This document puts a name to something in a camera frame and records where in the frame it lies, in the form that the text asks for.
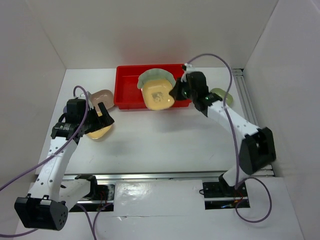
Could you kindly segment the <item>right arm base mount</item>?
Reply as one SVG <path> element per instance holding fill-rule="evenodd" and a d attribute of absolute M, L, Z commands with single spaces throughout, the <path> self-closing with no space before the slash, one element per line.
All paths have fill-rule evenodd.
<path fill-rule="evenodd" d="M 234 209 L 237 204 L 239 208 L 250 208 L 250 201 L 246 185 L 243 183 L 238 190 L 233 187 L 223 192 L 219 182 L 203 182 L 199 194 L 204 197 L 206 210 Z"/>

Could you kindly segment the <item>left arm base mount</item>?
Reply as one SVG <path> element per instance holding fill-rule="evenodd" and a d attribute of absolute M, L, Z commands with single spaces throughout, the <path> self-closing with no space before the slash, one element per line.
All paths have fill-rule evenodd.
<path fill-rule="evenodd" d="M 113 201 L 114 184 L 97 184 L 78 179 L 63 182 L 59 189 L 58 202 L 65 203 L 69 212 L 79 212 L 80 203 L 87 211 L 96 212 L 108 201 Z"/>

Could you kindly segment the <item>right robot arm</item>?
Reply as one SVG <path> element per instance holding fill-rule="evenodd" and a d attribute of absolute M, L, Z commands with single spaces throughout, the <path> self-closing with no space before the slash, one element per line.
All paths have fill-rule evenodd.
<path fill-rule="evenodd" d="M 183 74 L 169 94 L 176 101 L 191 100 L 199 112 L 232 134 L 236 164 L 218 178 L 218 190 L 223 196 L 230 196 L 244 179 L 276 160 L 272 131 L 250 123 L 224 105 L 222 97 L 209 91 L 202 72 Z"/>

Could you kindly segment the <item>large green scalloped bowl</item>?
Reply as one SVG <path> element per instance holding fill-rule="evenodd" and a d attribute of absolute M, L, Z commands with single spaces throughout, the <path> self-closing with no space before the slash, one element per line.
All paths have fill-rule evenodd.
<path fill-rule="evenodd" d="M 137 88 L 142 89 L 145 83 L 162 79 L 169 81 L 172 87 L 176 85 L 176 80 L 172 73 L 162 68 L 152 68 L 146 70 L 138 77 Z"/>

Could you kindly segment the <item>green square plate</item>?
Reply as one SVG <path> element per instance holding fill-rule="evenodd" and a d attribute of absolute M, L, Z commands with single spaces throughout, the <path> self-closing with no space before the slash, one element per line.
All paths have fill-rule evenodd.
<path fill-rule="evenodd" d="M 218 95 L 223 100 L 225 99 L 225 102 L 229 107 L 231 107 L 233 105 L 233 103 L 234 103 L 233 96 L 230 93 L 226 92 L 225 90 L 216 87 L 216 88 L 211 89 L 210 92 Z"/>

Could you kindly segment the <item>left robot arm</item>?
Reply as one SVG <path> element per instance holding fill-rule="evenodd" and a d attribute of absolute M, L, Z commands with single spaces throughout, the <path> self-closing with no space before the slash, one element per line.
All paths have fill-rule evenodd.
<path fill-rule="evenodd" d="M 49 161 L 42 166 L 27 195 L 14 203 L 25 228 L 60 231 L 68 212 L 80 199 L 92 200 L 101 192 L 96 177 L 90 174 L 79 174 L 70 183 L 62 183 L 81 137 L 114 123 L 105 104 L 100 102 L 98 107 L 96 111 L 81 98 L 68 100 L 66 112 L 52 128 Z"/>

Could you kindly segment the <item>yellow square plate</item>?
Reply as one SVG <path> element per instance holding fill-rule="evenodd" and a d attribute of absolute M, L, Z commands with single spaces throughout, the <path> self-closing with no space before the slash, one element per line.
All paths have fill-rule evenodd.
<path fill-rule="evenodd" d="M 142 97 L 146 107 L 152 111 L 160 111 L 171 108 L 175 100 L 169 92 L 173 89 L 167 79 L 155 79 L 147 81 L 142 89 Z"/>
<path fill-rule="evenodd" d="M 112 128 L 113 125 L 109 125 L 94 132 L 89 132 L 86 134 L 86 136 L 92 140 L 98 140 L 104 137 L 108 132 L 110 132 Z"/>

